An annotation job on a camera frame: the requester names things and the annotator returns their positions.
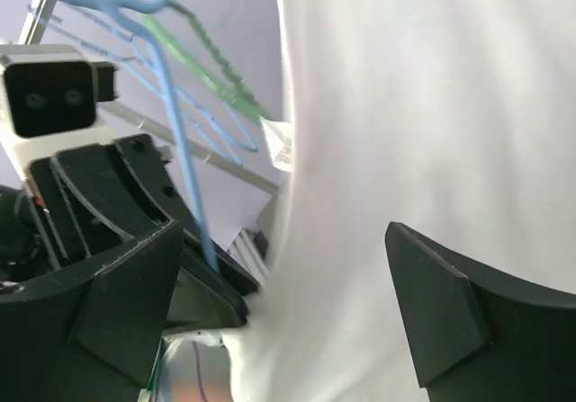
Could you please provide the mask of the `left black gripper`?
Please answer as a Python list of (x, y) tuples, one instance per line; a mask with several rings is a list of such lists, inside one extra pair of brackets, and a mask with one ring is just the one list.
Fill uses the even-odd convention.
[(60, 272), (176, 224), (166, 163), (148, 134), (32, 162), (20, 188), (1, 188), (2, 280)]

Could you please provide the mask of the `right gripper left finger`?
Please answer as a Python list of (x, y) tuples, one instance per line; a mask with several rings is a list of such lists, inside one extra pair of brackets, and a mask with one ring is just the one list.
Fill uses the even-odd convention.
[(3, 401), (135, 401), (176, 283), (175, 222), (1, 290)]

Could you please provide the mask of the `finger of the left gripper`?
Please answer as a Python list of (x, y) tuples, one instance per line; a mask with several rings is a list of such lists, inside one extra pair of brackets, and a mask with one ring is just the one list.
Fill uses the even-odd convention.
[(166, 317), (167, 330), (212, 330), (246, 323), (244, 297), (194, 253), (184, 237), (173, 296)]
[[(189, 245), (196, 255), (198, 255), (204, 262), (208, 263), (203, 254), (203, 248), (199, 238), (200, 231), (197, 223), (193, 216), (190, 216), (188, 219), (188, 232), (192, 239), (189, 242)], [(247, 296), (248, 294), (257, 292), (260, 288), (257, 280), (218, 244), (215, 242), (212, 243), (218, 258), (221, 276), (242, 296)]]

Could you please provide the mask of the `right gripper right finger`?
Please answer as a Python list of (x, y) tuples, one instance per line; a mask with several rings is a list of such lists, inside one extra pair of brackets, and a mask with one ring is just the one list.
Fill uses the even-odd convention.
[(443, 402), (575, 399), (575, 297), (392, 222), (385, 246), (418, 384)]

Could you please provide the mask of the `white t shirt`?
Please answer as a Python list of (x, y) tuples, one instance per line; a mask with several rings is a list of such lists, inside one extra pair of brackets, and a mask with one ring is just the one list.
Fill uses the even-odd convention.
[(575, 0), (277, 0), (292, 174), (237, 401), (422, 401), (392, 221), (575, 288)]

